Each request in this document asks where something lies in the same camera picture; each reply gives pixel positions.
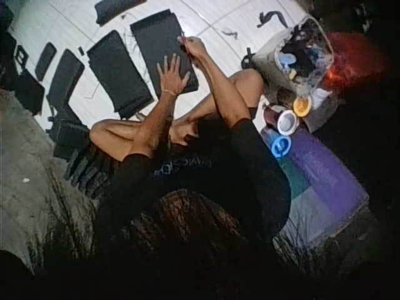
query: gray concrete floor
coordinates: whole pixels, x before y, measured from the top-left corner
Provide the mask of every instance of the gray concrete floor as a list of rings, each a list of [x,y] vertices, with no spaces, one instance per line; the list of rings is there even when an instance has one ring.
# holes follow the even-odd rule
[[[46,170],[61,180],[69,199],[76,204],[84,200],[63,180],[66,163],[53,158],[53,145],[46,133],[13,92],[2,90],[0,152],[0,248],[28,263],[26,243],[34,234],[43,235],[49,221],[46,199],[54,200]]]

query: fingers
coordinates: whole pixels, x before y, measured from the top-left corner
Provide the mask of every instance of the fingers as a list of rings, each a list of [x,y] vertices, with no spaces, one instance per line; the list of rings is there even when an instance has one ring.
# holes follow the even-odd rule
[[[189,79],[190,79],[190,72],[187,72],[185,77],[183,77],[182,79],[183,88],[185,88],[188,85]]]
[[[160,64],[157,62],[157,70],[158,70],[158,74],[160,75],[160,77],[162,77],[164,75],[163,70],[161,69]]]
[[[175,68],[174,68],[173,71],[175,73],[179,73],[180,70],[181,70],[181,57],[178,56],[177,59],[176,59],[176,65],[175,65]]]
[[[168,72],[168,56],[164,56],[164,74]]]
[[[171,68],[169,70],[171,72],[175,72],[175,67],[176,67],[176,53],[174,53],[174,55],[172,55]]]

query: right hand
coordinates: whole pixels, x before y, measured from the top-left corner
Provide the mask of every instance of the right hand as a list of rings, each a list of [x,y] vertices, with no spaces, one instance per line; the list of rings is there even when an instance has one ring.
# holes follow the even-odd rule
[[[198,37],[178,36],[177,40],[185,46],[187,53],[197,60],[204,58],[208,55],[203,41]]]

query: hair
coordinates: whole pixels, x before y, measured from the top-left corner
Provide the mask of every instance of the hair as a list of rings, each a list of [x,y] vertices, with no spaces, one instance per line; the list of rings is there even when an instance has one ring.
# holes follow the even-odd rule
[[[31,269],[42,297],[80,299],[313,299],[325,274],[315,252],[287,237],[272,243],[251,234],[220,206],[175,191],[107,241],[93,231],[95,208],[77,220],[71,201],[51,176],[56,206],[46,233],[29,243]]]

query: left hand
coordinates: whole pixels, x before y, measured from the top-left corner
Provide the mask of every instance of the left hand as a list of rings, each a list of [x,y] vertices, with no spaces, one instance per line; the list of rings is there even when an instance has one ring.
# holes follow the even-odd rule
[[[157,63],[158,73],[161,80],[161,91],[169,93],[175,97],[178,97],[183,89],[189,82],[190,72],[181,78],[179,73],[181,69],[181,57],[174,54],[171,59],[171,65],[168,67],[168,57],[164,57],[164,72],[161,69],[159,63]]]

